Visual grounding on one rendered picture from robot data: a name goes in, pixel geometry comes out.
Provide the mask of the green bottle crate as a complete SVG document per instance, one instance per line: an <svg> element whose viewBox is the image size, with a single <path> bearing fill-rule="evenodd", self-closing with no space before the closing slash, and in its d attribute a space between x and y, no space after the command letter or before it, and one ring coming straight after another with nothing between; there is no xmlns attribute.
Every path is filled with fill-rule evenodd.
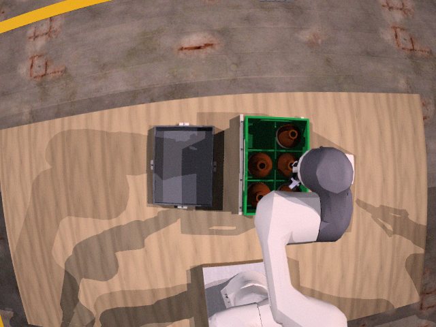
<svg viewBox="0 0 436 327"><path fill-rule="evenodd" d="M259 123L258 121L262 123ZM299 128L301 132L301 141L297 146L289 149L282 148L277 144L277 150L276 150L276 131L280 128L280 126L287 123L294 124ZM289 181L288 177L281 176L276 172L276 158L281 153L292 153L292 152L299 152L299 153L293 153L299 158L306 151L310 150L309 119L275 117L275 116L245 116L245 131L243 136L244 136L243 137L243 198L245 197L244 211L251 215L255 215L256 207L252 207L247 201L247 187L251 183L259 181L266 184L271 192L275 190L275 184L277 189L278 186ZM260 150L260 149L274 149L274 150ZM287 151L287 152L279 152L279 151ZM247 183L248 158L254 153L267 154L272 160L272 164L273 164L272 170L270 174L264 178L256 178L253 175L251 175L248 171L248 183ZM276 180L276 178L283 178L288 180ZM270 179L274 179L274 180L270 180Z"/></svg>

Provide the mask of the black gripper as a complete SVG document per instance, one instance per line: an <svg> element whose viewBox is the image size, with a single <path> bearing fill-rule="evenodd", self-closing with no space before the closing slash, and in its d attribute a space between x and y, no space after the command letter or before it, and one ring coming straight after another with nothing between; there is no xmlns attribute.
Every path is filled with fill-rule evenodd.
<svg viewBox="0 0 436 327"><path fill-rule="evenodd" d="M299 158L300 159L300 158ZM298 161L299 161L298 159ZM295 161L292 166L293 167L297 167L298 165L298 161ZM296 174L295 174L296 173ZM299 184L302 184L298 178L298 174L297 172L292 172L290 173L290 178L289 181L287 182L287 186L292 190L295 191L296 188L299 186Z"/></svg>

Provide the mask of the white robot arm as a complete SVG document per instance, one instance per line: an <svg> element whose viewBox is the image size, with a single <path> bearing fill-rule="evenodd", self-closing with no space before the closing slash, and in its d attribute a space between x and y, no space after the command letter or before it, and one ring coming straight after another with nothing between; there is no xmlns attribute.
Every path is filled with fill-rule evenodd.
<svg viewBox="0 0 436 327"><path fill-rule="evenodd" d="M254 224L266 277L251 270L231 279L221 290L227 309L213 315L210 327L347 327L336 306L292 286L285 252L286 245L336 242L352 218L354 156L316 149L293 167L312 192L273 190L258 202Z"/></svg>

